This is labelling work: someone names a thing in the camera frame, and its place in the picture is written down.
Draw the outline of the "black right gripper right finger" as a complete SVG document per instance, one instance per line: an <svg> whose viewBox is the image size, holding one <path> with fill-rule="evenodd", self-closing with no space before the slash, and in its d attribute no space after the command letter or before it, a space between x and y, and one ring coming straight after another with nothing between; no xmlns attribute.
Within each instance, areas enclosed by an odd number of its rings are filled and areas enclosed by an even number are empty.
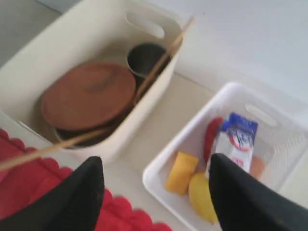
<svg viewBox="0 0 308 231"><path fill-rule="evenodd" d="M308 210L271 190L224 154L213 154L209 191L224 231L306 231Z"/></svg>

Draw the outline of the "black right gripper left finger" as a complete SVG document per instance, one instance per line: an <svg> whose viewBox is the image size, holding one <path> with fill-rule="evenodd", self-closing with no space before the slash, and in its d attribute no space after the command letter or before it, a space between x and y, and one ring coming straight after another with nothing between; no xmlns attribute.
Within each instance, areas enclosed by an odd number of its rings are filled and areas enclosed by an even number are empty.
<svg viewBox="0 0 308 231"><path fill-rule="evenodd" d="M93 231L104 198L102 160L89 157L36 202L5 218L2 231Z"/></svg>

